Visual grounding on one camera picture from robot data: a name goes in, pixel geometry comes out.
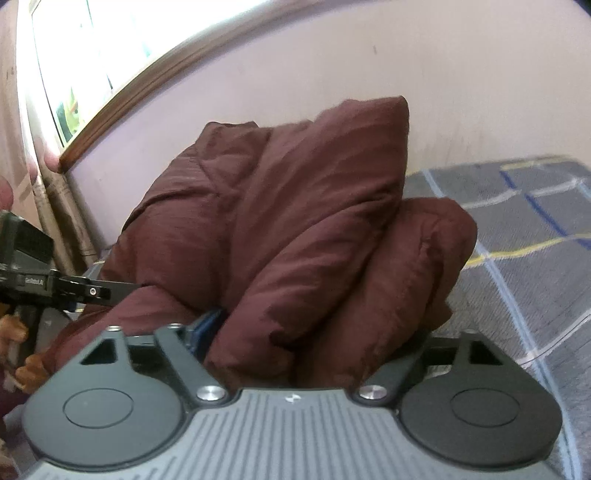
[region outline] bed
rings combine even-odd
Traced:
[[[439,334],[478,330],[557,399],[563,428],[548,459],[591,478],[591,172],[548,156],[423,170],[404,195],[451,197],[478,224],[476,248]]]

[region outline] window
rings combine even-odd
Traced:
[[[62,144],[148,64],[268,0],[41,0],[37,60]]]

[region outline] brown jacket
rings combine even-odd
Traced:
[[[229,388],[358,385],[445,299],[476,226],[449,199],[401,200],[408,106],[348,100],[314,122],[209,123],[154,182],[102,270],[140,283],[87,307],[46,364],[107,325],[128,335],[230,315],[206,358]]]

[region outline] metal bolt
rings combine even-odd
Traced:
[[[226,391],[219,385],[207,385],[197,390],[197,398],[203,401],[221,400],[226,396]]]
[[[359,389],[359,396],[366,400],[381,400],[388,394],[382,385],[364,385]]]

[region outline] wooden window sill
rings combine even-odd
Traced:
[[[209,57],[216,50],[254,31],[322,4],[324,0],[272,0],[224,23],[199,32],[154,60],[70,140],[60,156],[60,170],[68,171],[109,128],[137,104],[183,70]]]

